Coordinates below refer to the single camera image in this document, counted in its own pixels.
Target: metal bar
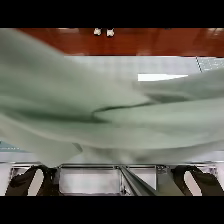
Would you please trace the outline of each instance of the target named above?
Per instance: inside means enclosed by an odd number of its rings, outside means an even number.
[[[159,196],[151,186],[124,166],[119,167],[134,196]]]

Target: brown wooden floor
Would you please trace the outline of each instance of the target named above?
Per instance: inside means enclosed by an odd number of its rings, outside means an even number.
[[[224,28],[115,28],[96,37],[92,28],[20,28],[69,55],[224,57]]]

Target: cloth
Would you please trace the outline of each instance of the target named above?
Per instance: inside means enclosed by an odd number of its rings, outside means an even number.
[[[85,148],[120,163],[223,149],[223,69],[129,86],[19,31],[0,29],[0,49],[1,140],[48,166]]]

